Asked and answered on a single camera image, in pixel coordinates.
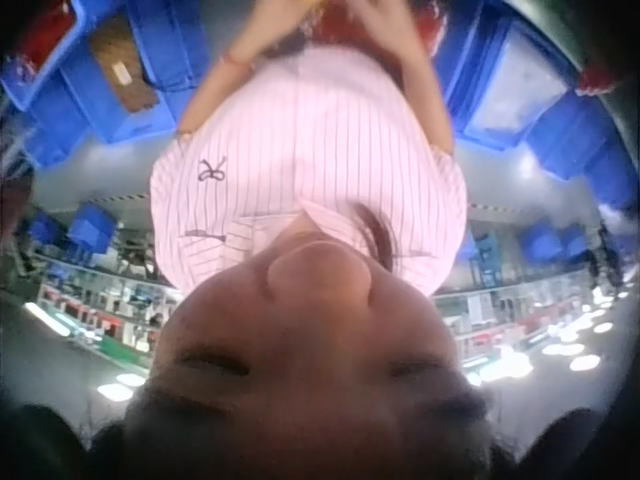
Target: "eye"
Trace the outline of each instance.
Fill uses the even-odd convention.
[[[191,368],[215,368],[234,377],[246,377],[251,373],[251,369],[241,360],[207,351],[187,353],[180,357],[179,363]]]
[[[389,375],[391,378],[405,378],[417,376],[432,369],[442,368],[442,362],[437,358],[421,358],[404,360],[391,364]]]

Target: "label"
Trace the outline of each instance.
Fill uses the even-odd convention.
[[[111,68],[113,68],[113,72],[116,74],[121,85],[127,86],[133,83],[133,78],[131,78],[131,74],[124,63],[114,63]]]

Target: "woman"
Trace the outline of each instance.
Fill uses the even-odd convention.
[[[487,468],[484,402],[428,300],[466,206],[436,75],[406,0],[349,1],[404,92],[348,48],[254,68],[312,3],[256,2],[155,167],[158,264],[188,298],[120,430],[132,476]]]

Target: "blue crate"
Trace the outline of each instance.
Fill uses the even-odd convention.
[[[38,212],[29,227],[29,236],[42,245],[53,245],[62,234],[60,224],[44,212]]]
[[[107,82],[87,42],[61,66],[78,104],[98,136],[117,144],[173,132],[208,68],[204,31],[195,0],[129,0],[126,11],[158,103],[128,112]]]
[[[460,0],[449,11],[447,33],[433,59],[447,102],[467,61],[480,23],[482,7],[483,2],[480,0]]]
[[[519,241],[524,258],[531,264],[546,263],[564,254],[560,237],[547,220],[522,232]]]
[[[599,98],[570,91],[538,120],[526,141],[544,170],[570,180],[582,175],[614,132]]]
[[[179,119],[210,66],[197,0],[129,0],[127,12],[149,80]]]
[[[104,254],[107,253],[116,231],[116,221],[100,207],[83,205],[69,227],[69,238],[81,249]]]
[[[18,76],[18,63],[11,58],[2,69],[0,82],[14,105],[26,111],[38,92],[46,85],[50,76],[54,75],[58,65],[73,48],[75,43],[87,32],[122,6],[124,0],[70,0],[76,13],[76,23],[51,52],[33,82],[24,83]]]
[[[449,101],[457,136],[497,151],[516,147],[577,75],[533,26],[485,4]]]
[[[621,255],[635,255],[640,251],[638,235],[614,235],[611,237],[613,248]]]
[[[64,162],[89,133],[89,122],[55,72],[22,115],[24,151],[36,170]]]
[[[585,178],[595,198],[614,210],[638,204],[638,172],[617,133],[592,157]]]
[[[462,241],[462,246],[460,247],[460,250],[458,250],[456,260],[469,260],[476,255],[478,255],[478,247],[476,245],[476,241],[473,238],[471,232],[467,230],[464,236],[464,240]]]
[[[567,258],[574,258],[589,250],[589,241],[581,225],[573,224],[560,232],[560,240]]]

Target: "pink striped shirt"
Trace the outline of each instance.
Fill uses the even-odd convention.
[[[338,47],[263,66],[151,176],[158,265],[185,294],[302,212],[365,253],[360,202],[390,224],[397,275],[429,296],[462,242],[466,200],[460,168],[429,146],[390,77]]]

